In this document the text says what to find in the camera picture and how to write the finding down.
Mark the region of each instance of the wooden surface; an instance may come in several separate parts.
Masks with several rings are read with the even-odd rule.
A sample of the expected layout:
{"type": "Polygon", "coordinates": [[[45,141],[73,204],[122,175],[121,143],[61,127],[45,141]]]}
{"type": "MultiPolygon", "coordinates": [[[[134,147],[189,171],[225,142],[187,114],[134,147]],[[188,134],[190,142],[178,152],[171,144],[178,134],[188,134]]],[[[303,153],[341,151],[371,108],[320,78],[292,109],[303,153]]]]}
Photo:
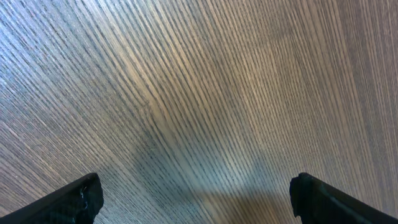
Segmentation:
{"type": "Polygon", "coordinates": [[[398,1],[0,2],[0,215],[299,223],[309,172],[398,217],[398,1]]]}

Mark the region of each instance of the wood panel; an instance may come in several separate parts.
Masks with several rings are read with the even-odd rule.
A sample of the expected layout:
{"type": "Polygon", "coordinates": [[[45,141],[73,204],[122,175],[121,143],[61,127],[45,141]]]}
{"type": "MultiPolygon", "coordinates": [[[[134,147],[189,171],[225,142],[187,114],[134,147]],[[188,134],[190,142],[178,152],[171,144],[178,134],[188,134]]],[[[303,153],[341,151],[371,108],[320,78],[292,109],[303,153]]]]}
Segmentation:
{"type": "Polygon", "coordinates": [[[299,223],[309,172],[398,217],[398,1],[0,2],[0,215],[299,223]]]}

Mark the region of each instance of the black object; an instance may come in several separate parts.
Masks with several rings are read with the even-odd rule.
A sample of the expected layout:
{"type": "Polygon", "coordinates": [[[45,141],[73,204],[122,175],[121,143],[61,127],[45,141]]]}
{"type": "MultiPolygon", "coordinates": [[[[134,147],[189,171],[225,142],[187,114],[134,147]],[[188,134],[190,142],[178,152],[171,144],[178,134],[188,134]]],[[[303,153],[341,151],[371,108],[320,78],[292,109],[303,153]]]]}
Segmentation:
{"type": "Polygon", "coordinates": [[[290,182],[290,200],[294,216],[300,216],[303,224],[398,224],[397,219],[307,173],[299,174],[290,182]]]}
{"type": "Polygon", "coordinates": [[[0,223],[92,224],[103,204],[100,178],[92,173],[0,218],[0,223]]]}

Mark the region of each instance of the brown wood grain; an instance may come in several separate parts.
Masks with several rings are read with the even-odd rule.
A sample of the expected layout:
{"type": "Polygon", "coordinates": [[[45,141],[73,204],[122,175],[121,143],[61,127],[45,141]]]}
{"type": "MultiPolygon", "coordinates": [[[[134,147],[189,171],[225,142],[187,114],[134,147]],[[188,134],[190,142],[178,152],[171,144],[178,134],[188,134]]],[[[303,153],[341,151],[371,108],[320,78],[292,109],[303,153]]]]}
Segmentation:
{"type": "Polygon", "coordinates": [[[1,1],[0,216],[300,223],[308,172],[398,217],[398,1],[1,1]]]}

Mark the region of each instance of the glossy wood surface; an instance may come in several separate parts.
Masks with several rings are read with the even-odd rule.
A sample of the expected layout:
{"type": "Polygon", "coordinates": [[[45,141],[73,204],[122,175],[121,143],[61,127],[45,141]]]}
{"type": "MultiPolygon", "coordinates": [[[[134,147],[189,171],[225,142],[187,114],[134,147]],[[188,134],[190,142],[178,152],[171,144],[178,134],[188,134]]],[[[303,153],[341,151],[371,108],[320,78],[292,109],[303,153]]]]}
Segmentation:
{"type": "Polygon", "coordinates": [[[398,1],[0,2],[0,216],[300,223],[308,172],[398,217],[398,1]]]}

